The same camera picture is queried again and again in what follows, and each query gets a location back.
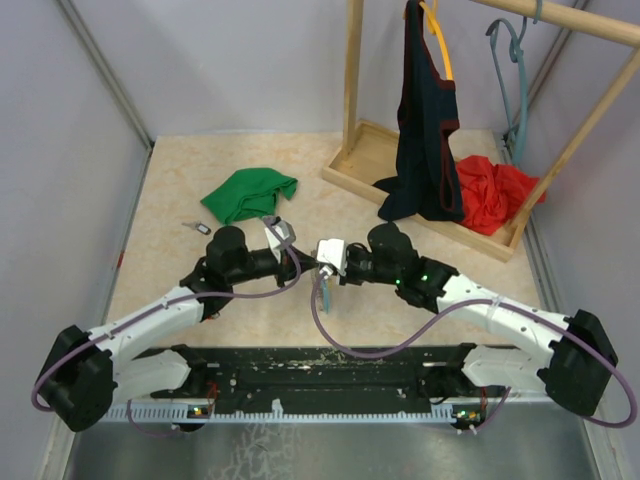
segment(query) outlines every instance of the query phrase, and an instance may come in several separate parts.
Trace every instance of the white wall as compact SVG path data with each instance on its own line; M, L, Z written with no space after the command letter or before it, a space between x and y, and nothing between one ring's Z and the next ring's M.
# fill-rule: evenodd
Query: white wall
M595 13L640 24L637 0L593 2ZM533 109L522 168L542 174L624 63L630 49L574 34ZM573 313L602 320L620 357L620 370L640 394L640 74L556 178L535 209L543 240ZM628 403L609 387L617 419ZM621 432L640 476L640 423Z
M0 44L0 476L33 480L53 417L31 387L100 319L145 152L54 2L13 2Z
M75 3L154 136L342 128L345 0ZM404 4L365 1L359 114L392 128L402 88ZM506 126L485 36L501 16L520 30L516 15L469 0L440 2L464 128ZM551 25L529 25L523 48L530 78L556 32ZM441 63L435 37L427 37ZM507 45L502 27L501 65L517 108L518 72Z

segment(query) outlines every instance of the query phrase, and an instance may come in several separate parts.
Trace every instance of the red cloth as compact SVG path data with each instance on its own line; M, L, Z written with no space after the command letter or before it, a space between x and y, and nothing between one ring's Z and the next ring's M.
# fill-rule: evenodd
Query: red cloth
M471 155L456 163L465 217L470 230L493 235L511 219L538 179L511 165L492 165L487 157ZM538 203L544 202L546 194Z

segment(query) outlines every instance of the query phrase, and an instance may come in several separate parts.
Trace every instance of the small key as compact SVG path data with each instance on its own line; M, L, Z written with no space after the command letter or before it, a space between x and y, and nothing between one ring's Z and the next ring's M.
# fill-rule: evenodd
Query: small key
M189 227L192 230L196 230L203 235L209 235L211 233L211 229L201 222L182 222L182 225Z

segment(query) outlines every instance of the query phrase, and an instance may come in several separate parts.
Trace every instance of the teal hanger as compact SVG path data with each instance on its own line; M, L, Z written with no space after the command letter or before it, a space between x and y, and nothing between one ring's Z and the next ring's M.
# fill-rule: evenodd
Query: teal hanger
M537 0L537 8L535 17L533 18L534 25L538 23L540 14L542 13L542 0ZM509 58L513 63L518 64L518 73L520 77L520 123L514 125L513 117L511 115L511 105L507 92L504 88L504 80L502 79L502 72L500 71L500 64L498 63L498 57L496 55L496 44L498 41L498 27L500 23L504 23L511 35L511 42L509 42ZM496 73L498 75L498 82L500 83L500 91L502 93L502 100L504 102L504 108L507 114L507 123L509 129L507 130L507 141L514 145L512 152L513 164L518 166L522 155L524 153L525 142L527 140L527 119L529 116L529 96L527 94L527 73L524 67L524 52L520 47L524 34L527 31L527 17L522 17L522 29L520 35L516 34L515 29L511 23L504 19L499 18L495 20L487 29L486 35L489 37L489 44L491 45L491 55L493 56L493 63L496 67Z

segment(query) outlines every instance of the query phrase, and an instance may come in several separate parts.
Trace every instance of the clothes hanger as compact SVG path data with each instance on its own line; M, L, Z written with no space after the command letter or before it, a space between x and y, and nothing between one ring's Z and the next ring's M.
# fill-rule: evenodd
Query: clothes hanger
M438 45L442 52L442 60L444 62L444 70L447 80L453 80L453 68L451 67L451 60L449 58L449 49L447 48L447 42L444 40L442 29L436 18L438 11L438 0L433 0L433 8L429 8L425 2L420 2L419 5L427 14L427 30L431 35L435 35L438 39ZM402 18L406 18L406 12L402 14Z
M542 13L543 0L537 0L536 13L533 18L533 24L538 23L540 14ZM520 122L518 124L513 123L513 117L511 116L511 105L507 92L504 87L504 80L502 79L502 72L500 71L500 64L498 63L498 57L496 55L496 44L498 40L498 27L500 23L503 23L509 34L511 35L511 41L509 42L509 58L513 63L518 65L518 74L520 78ZM527 31L527 17L522 17L522 29L520 34L517 35L515 29L511 23L504 19L499 18L495 20L487 29L486 35L489 37L489 44L491 45L491 55L493 56L493 63L496 67L496 73L498 75L498 82L500 83L500 91L502 93L502 101L504 102L504 109L507 114L507 124L509 129L506 133L506 141L511 143L513 155L511 161L515 166L520 164L522 155L524 154L525 142L527 139L527 118L529 116L529 96L527 85L527 74L524 67L524 52L520 47L524 34Z

